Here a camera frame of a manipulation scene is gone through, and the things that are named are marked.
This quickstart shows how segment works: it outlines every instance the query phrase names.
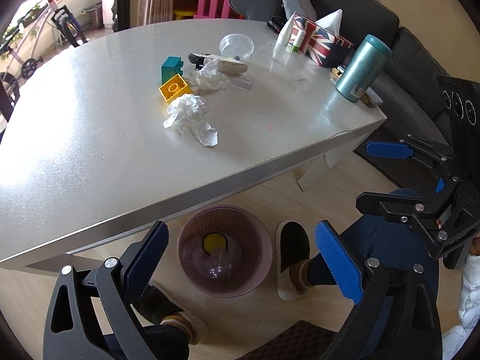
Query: jeans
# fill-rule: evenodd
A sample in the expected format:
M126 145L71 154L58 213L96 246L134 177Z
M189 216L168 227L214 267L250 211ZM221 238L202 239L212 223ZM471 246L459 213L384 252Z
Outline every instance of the jeans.
M407 189L395 190L391 193L393 195L418 196L416 192ZM359 259L375 257L383 266L404 271L412 269L413 264L421 264L430 290L434 298L437 298L438 261L429 257L421 237L410 232L407 225L388 223L381 216L363 215L340 234L340 238ZM311 260L307 268L307 278L313 285L336 284L321 254ZM392 304L393 297L385 298L377 322L359 356L360 359L375 351Z
M187 360L189 355L188 337L172 325L153 325L145 328L147 337L155 343L166 360ZM114 334L105 336L106 344L118 360L126 360Z

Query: crumpled tissue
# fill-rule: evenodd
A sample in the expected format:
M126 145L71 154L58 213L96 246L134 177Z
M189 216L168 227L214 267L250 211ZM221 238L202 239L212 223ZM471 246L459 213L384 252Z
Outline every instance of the crumpled tissue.
M340 35L340 23L342 21L342 10L339 9L335 12L330 13L327 16L324 16L321 19L315 21L317 26L324 28L327 31L333 33L333 35Z
M229 87L230 81L225 74L218 71L218 64L219 60L215 58L207 62L202 69L190 72L187 81L193 93Z
M170 117L163 127L175 127L180 133L189 128L203 146L215 146L218 143L217 130L207 121L207 107L200 96L184 94L172 101L166 109Z

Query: brown sock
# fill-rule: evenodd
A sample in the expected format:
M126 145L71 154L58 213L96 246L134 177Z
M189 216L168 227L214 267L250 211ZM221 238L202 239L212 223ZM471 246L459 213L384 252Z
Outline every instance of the brown sock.
M295 287L300 291L314 287L314 285L310 284L307 279L307 268L310 261L311 259L303 259L290 266L290 278L295 284Z
M195 332L191 327L190 322L180 314L167 315L160 325L171 325L180 329L187 335L189 342L192 342L194 339Z

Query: table top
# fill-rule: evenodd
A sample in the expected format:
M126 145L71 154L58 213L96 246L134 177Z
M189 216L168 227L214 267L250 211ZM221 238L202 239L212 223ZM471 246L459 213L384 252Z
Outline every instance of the table top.
M254 42L251 90L203 96L218 145L165 129L160 67L220 40ZM26 266L239 192L380 125L329 70L275 43L265 23L182 20L68 49L21 88L0 145L0 263Z

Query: lego duplo block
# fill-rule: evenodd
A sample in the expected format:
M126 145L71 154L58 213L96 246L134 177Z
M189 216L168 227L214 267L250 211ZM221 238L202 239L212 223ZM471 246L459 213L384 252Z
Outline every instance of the lego duplo block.
M180 74L174 75L159 90L167 103L186 93L193 93Z
M182 75L183 61L179 56L169 56L162 65L162 85L174 75Z

